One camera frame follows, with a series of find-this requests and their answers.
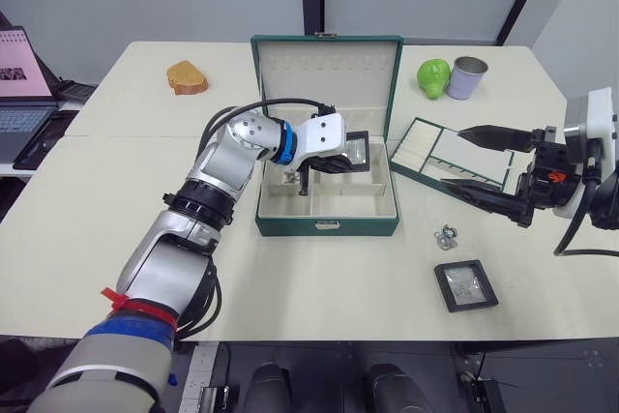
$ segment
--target bread slice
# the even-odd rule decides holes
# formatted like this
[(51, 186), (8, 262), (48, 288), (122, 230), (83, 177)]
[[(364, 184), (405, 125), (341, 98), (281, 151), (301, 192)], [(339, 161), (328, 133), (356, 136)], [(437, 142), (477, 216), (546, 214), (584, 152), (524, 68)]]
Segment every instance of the bread slice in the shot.
[(199, 94), (209, 88), (209, 83), (189, 60), (183, 60), (167, 69), (167, 82), (174, 94)]

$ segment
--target laptop screen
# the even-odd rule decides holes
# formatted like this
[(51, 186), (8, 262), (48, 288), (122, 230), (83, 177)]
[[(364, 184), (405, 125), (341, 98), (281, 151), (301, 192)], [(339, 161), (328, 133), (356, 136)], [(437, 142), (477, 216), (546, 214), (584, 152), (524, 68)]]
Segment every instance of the laptop screen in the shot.
[(23, 28), (0, 29), (0, 100), (52, 99)]

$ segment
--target open box lid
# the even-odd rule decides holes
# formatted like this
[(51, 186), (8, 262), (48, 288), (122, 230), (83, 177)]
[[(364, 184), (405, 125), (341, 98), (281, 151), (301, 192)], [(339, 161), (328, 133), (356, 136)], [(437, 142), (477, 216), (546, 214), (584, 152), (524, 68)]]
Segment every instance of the open box lid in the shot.
[[(346, 130), (387, 138), (403, 39), (401, 36), (253, 36), (251, 49), (263, 99), (285, 97), (332, 104)], [(269, 107), (300, 125), (315, 108)]]

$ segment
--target laptop keyboard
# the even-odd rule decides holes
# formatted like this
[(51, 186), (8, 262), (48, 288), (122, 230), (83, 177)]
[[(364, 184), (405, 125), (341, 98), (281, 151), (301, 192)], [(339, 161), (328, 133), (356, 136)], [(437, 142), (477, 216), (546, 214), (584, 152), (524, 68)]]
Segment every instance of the laptop keyboard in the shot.
[(46, 114), (45, 109), (0, 108), (0, 133), (30, 133)]

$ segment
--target laptop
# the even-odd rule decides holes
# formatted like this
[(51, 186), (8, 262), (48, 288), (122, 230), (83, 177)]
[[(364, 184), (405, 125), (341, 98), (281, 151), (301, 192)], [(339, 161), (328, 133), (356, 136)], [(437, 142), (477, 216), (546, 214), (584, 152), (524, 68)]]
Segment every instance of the laptop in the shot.
[(0, 163), (12, 163), (55, 109), (24, 29), (0, 27)]

